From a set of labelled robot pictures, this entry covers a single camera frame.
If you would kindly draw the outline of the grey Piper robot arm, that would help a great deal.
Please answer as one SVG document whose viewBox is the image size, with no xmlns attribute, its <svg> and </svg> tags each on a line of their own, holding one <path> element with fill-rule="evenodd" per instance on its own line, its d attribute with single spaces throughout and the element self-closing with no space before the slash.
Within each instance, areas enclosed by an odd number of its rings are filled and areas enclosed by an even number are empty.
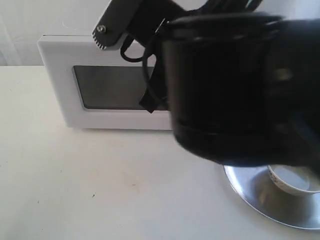
<svg viewBox="0 0 320 240">
<path fill-rule="evenodd" d="M 320 167 L 320 21 L 258 12 L 258 0 L 112 0 L 92 32 L 144 47 L 140 105 L 170 112 L 176 141 L 225 166 Z"/>
</svg>

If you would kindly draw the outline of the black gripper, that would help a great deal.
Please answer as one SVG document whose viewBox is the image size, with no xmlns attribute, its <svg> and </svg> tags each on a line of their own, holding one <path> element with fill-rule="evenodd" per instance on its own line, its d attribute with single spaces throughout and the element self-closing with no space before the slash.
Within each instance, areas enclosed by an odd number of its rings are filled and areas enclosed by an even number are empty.
<svg viewBox="0 0 320 240">
<path fill-rule="evenodd" d="M 252 12 L 260 0 L 207 0 L 185 10 L 172 0 L 112 0 L 92 32 L 96 45 L 104 50 L 126 34 L 125 46 L 137 41 L 146 46 L 163 21 L 190 15 Z"/>
</svg>

